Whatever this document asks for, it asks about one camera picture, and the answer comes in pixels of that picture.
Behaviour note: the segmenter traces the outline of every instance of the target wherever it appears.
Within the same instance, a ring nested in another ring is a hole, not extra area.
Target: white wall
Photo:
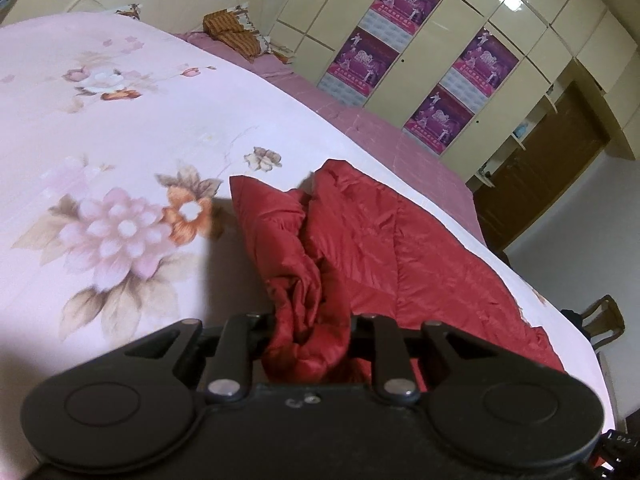
[[[626,332],[603,352],[620,415],[640,408],[640,162],[600,154],[506,253],[558,309],[612,295]]]

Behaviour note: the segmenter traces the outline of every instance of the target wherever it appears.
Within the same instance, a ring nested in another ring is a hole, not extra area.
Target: floral bedsheet
[[[456,221],[304,105],[169,34],[85,13],[0,29],[0,135],[2,480],[34,464],[18,409],[43,378],[178,319],[268,310],[228,178],[309,186],[328,158],[487,261],[608,406],[587,341]]]

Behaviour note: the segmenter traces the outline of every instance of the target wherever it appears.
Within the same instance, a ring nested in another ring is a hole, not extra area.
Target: circular cover
[[[436,432],[464,455],[518,470],[584,458],[600,436],[604,412],[581,382],[545,367],[517,373],[473,361],[424,396]]]
[[[154,365],[76,368],[51,378],[24,401],[25,436],[41,457],[79,470],[158,455],[189,429],[194,407],[187,387]]]

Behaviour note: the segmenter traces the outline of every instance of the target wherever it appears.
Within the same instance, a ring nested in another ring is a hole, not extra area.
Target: poster
[[[402,52],[440,0],[375,0],[359,26]]]
[[[482,28],[440,84],[467,108],[478,113],[517,63],[518,58]]]
[[[473,116],[473,112],[446,89],[436,85],[406,122],[403,131],[414,135],[431,151],[441,155]]]
[[[338,52],[318,88],[351,106],[362,106],[398,53],[359,27]]]

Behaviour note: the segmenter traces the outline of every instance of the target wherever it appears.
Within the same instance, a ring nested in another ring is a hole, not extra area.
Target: black plastic mount
[[[580,381],[439,322],[354,317],[371,385],[253,384],[273,323],[185,319],[44,381],[21,412],[30,479],[568,479],[600,436]]]

